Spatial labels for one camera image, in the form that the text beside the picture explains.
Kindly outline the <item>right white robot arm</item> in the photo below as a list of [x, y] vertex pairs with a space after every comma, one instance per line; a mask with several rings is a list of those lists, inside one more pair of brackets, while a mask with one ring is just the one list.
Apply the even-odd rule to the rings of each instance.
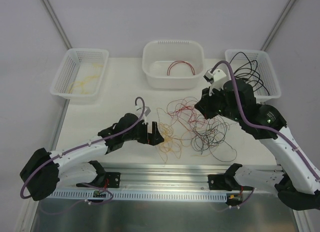
[[210, 177], [213, 185], [227, 191], [257, 188], [276, 195], [293, 210], [318, 210], [320, 171], [297, 146], [279, 111], [271, 105], [257, 103], [249, 84], [238, 79], [236, 85], [240, 101], [236, 100], [232, 82], [227, 81], [220, 90], [203, 89], [195, 109], [206, 119], [222, 116], [237, 122], [273, 154], [283, 172], [254, 170], [234, 163], [224, 174]]

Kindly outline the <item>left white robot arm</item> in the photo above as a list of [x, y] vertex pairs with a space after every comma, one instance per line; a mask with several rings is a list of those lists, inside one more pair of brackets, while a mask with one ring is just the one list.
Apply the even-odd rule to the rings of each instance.
[[108, 187], [111, 180], [97, 158], [120, 149], [127, 141], [156, 146], [164, 138], [156, 122], [152, 122], [149, 132], [144, 119], [127, 113], [82, 145], [57, 151], [40, 148], [19, 174], [23, 181], [20, 197], [40, 201], [59, 187]]

